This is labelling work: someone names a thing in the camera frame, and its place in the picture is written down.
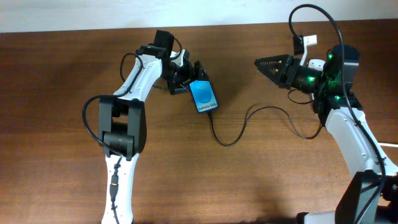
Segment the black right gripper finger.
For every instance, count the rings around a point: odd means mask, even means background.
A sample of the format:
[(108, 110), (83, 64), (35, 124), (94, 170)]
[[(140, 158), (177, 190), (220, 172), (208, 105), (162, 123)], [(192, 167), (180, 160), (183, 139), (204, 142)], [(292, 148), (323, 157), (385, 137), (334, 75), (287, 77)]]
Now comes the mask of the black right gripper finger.
[(263, 70), (272, 70), (272, 69), (282, 69), (285, 68), (289, 64), (289, 60), (292, 58), (291, 55), (283, 54), (276, 55), (272, 57), (264, 57), (255, 59), (254, 65), (257, 68), (261, 68)]
[(286, 88), (286, 68), (262, 67), (259, 71), (279, 88)]

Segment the blue Galaxy smartphone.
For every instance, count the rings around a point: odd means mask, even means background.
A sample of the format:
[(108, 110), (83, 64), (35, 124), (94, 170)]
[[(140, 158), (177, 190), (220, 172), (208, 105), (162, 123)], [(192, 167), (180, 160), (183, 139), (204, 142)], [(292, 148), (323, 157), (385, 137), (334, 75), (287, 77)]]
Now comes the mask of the blue Galaxy smartphone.
[(193, 101), (199, 113), (206, 113), (218, 108), (218, 102), (210, 81), (195, 80), (189, 84)]

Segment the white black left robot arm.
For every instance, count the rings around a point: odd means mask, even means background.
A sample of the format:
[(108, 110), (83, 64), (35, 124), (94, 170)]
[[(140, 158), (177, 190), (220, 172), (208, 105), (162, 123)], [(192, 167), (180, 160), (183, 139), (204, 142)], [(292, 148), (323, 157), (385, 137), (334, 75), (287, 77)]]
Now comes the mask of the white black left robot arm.
[(200, 78), (198, 62), (189, 53), (172, 50), (177, 39), (157, 30), (154, 41), (135, 52), (135, 64), (121, 87), (99, 100), (98, 137), (104, 143), (107, 167), (107, 196), (102, 223), (132, 223), (134, 169), (146, 145), (145, 100), (158, 79), (167, 83), (171, 95), (189, 92), (189, 84)]

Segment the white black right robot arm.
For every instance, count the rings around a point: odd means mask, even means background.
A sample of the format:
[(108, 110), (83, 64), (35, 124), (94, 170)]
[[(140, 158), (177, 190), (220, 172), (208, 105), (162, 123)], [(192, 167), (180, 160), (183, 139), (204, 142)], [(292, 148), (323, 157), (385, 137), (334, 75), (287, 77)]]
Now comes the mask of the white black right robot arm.
[(336, 141), (351, 175), (334, 211), (302, 212), (297, 223), (397, 223), (397, 165), (378, 144), (350, 90), (359, 51), (336, 45), (321, 70), (287, 54), (257, 58), (254, 65), (278, 87), (313, 95), (313, 110)]

